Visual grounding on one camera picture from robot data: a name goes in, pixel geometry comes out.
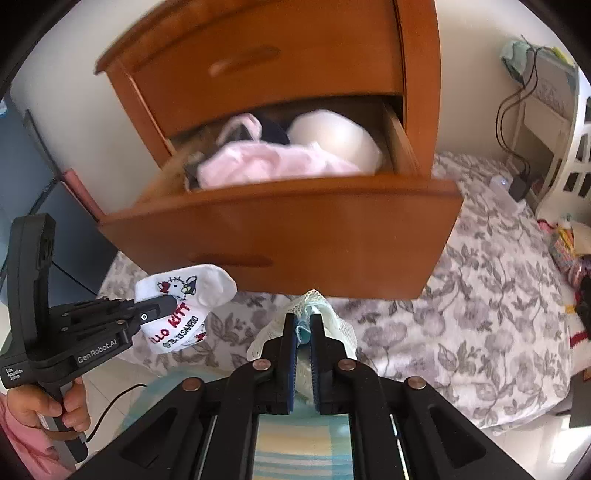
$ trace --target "red stripe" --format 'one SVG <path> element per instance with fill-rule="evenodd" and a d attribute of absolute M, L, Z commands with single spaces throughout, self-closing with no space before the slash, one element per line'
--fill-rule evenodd
<path fill-rule="evenodd" d="M 577 332 L 570 338 L 570 347 L 572 348 L 577 345 L 577 343 L 587 340 L 588 338 L 587 332 Z"/>

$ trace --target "copper rivet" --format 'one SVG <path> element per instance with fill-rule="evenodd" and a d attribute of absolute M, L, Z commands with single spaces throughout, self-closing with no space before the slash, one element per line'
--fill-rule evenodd
<path fill-rule="evenodd" d="M 427 385 L 423 377 L 408 377 L 408 386 L 415 390 L 422 390 Z"/>
<path fill-rule="evenodd" d="M 355 360 L 351 360 L 350 358 L 343 358 L 342 360 L 339 360 L 338 366 L 341 370 L 350 372 L 351 370 L 355 370 L 357 362 Z"/>
<path fill-rule="evenodd" d="M 183 390 L 185 392 L 194 392 L 201 388 L 201 380 L 195 377 L 186 378 L 183 380 Z"/>
<path fill-rule="evenodd" d="M 271 368 L 271 362 L 266 358 L 259 358 L 252 363 L 252 367 L 259 372 L 264 372 Z"/>

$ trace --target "gray leaf pattern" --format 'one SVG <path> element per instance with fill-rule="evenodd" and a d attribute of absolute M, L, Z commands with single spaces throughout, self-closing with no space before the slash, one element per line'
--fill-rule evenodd
<path fill-rule="evenodd" d="M 507 214 L 488 188 L 502 164 L 437 155 L 433 175 L 453 179 L 464 203 L 417 300 L 329 299 L 351 323 L 360 361 L 379 375 L 425 378 L 479 427 L 523 424 L 569 390 L 570 348 L 559 274 L 528 207 Z M 101 296 L 134 296 L 145 273 L 119 253 Z M 180 364 L 231 372 L 256 334 L 291 297 L 239 292 L 206 320 L 207 338 L 153 355 L 141 334 L 122 356 L 162 375 Z"/>

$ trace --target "wooden drawer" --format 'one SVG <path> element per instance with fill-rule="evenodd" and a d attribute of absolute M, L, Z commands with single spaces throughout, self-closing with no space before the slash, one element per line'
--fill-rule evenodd
<path fill-rule="evenodd" d="M 369 101 L 362 110 L 375 105 Z M 387 106 L 382 114 L 378 143 L 391 173 L 183 193 L 179 168 L 194 147 L 189 143 L 140 203 L 108 216 L 101 230 L 151 274 L 210 262 L 225 268 L 242 291 L 302 294 L 316 288 L 327 296 L 416 298 L 462 197 L 452 181 L 416 175 L 400 122 Z M 372 128 L 375 115 L 367 118 L 364 126 Z"/>
<path fill-rule="evenodd" d="M 402 93 L 401 65 L 391 1 L 282 0 L 195 28 L 129 74 L 170 138 L 269 103 Z"/>

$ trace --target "blue cabinet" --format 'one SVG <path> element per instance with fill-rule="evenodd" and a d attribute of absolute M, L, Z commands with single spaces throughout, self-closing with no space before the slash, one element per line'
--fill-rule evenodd
<path fill-rule="evenodd" d="M 14 104 L 10 98 L 6 101 L 8 112 L 0 118 L 0 265 L 7 254 L 13 218 L 26 215 L 53 179 L 51 168 L 29 137 Z M 49 213 L 56 221 L 50 306 L 94 298 L 116 248 L 62 182 L 51 188 L 38 212 Z M 7 282 L 0 290 L 0 301 L 5 304 Z"/>

